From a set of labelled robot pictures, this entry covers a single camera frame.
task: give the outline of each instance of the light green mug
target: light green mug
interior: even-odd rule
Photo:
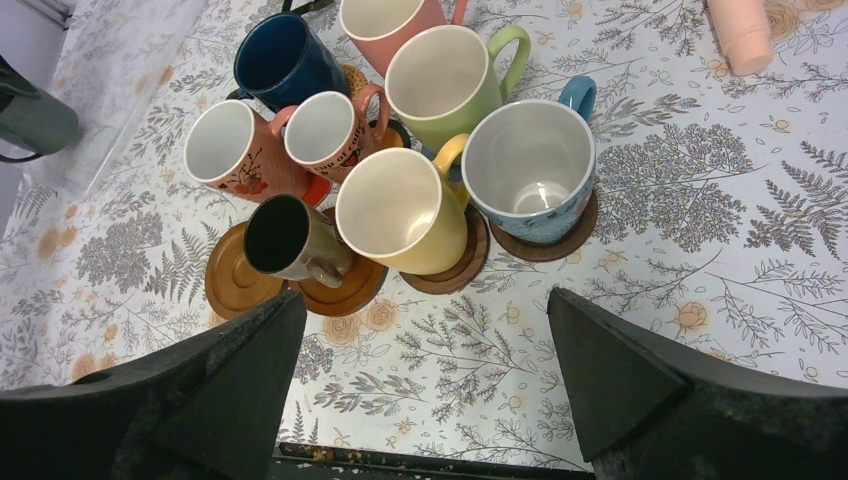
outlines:
[[[498,83],[495,57],[513,40],[518,51]],[[529,57],[530,37],[517,25],[498,30],[488,44],[465,27],[433,27],[398,50],[386,72],[386,97],[412,134],[437,152],[503,106]]]

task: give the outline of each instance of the pink mug handle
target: pink mug handle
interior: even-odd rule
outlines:
[[[386,98],[386,91],[379,85],[369,83],[356,96],[353,106],[365,115],[368,111],[368,104],[371,103],[374,95],[380,96],[380,113],[377,117],[377,126],[374,127],[374,138],[377,140],[377,145],[382,145],[383,137],[386,135],[386,127],[389,126],[389,100]]]
[[[451,23],[454,25],[462,25],[462,17],[465,16],[465,10],[468,7],[468,0],[456,0],[456,7],[453,11],[453,20]]]
[[[283,141],[283,137],[280,136],[280,132],[282,132],[283,127],[289,123],[289,119],[292,115],[294,115],[295,110],[297,110],[297,105],[289,105],[277,112],[277,114],[274,115],[274,118],[268,122],[268,126],[271,127],[271,134],[279,138],[281,142]]]

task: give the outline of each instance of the ceramic mug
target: ceramic mug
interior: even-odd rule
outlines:
[[[430,162],[408,148],[387,148],[363,160],[336,202],[336,225],[356,253],[401,272],[444,272],[468,242],[468,192],[445,181],[461,142],[448,143]]]
[[[270,123],[238,100],[223,101],[200,116],[183,149],[186,172],[196,182],[263,202],[281,193],[303,196],[310,174],[286,154],[283,119]]]
[[[292,195],[269,198],[250,216],[244,256],[260,273],[298,282],[315,279],[338,288],[355,254],[333,222]]]
[[[377,125],[365,118],[368,104],[380,98]],[[383,145],[389,123],[389,103],[379,85],[366,85],[354,102],[338,92],[322,92],[298,107],[280,111],[285,122],[284,143],[289,156],[309,170],[342,183],[357,163]]]
[[[499,108],[464,142],[462,178],[489,221],[526,242],[551,244],[580,218],[595,186],[588,121],[595,82],[573,77],[559,97]]]
[[[457,0],[454,25],[462,24],[468,0]],[[339,23],[381,77],[398,49],[428,28],[447,24],[439,0],[342,0]]]
[[[518,51],[498,83],[494,59],[513,40]],[[437,152],[504,104],[529,56],[530,37],[517,25],[500,29],[488,44],[465,27],[431,28],[398,50],[386,73],[386,96],[404,125]]]
[[[259,22],[236,52],[233,75],[239,89],[228,100],[256,98],[274,112],[319,92],[350,92],[341,65],[299,15]]]

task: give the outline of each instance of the blue mug handle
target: blue mug handle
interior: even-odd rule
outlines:
[[[583,75],[571,77],[565,84],[562,93],[559,94],[559,103],[576,111],[589,123],[592,118],[592,110],[595,108],[595,96],[598,86],[595,81]]]
[[[227,95],[227,100],[253,100],[253,95],[237,88]]]

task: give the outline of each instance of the orange mug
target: orange mug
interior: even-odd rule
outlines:
[[[238,100],[226,100],[207,110],[188,134],[183,150],[186,172],[197,182],[237,197],[263,202],[288,193],[302,197],[309,172],[289,158],[278,114],[267,122]]]
[[[380,112],[372,129],[365,114],[375,95]],[[389,102],[383,87],[369,84],[354,101],[339,92],[321,92],[280,110],[278,118],[286,127],[289,157],[316,175],[342,183],[357,163],[382,149]]]

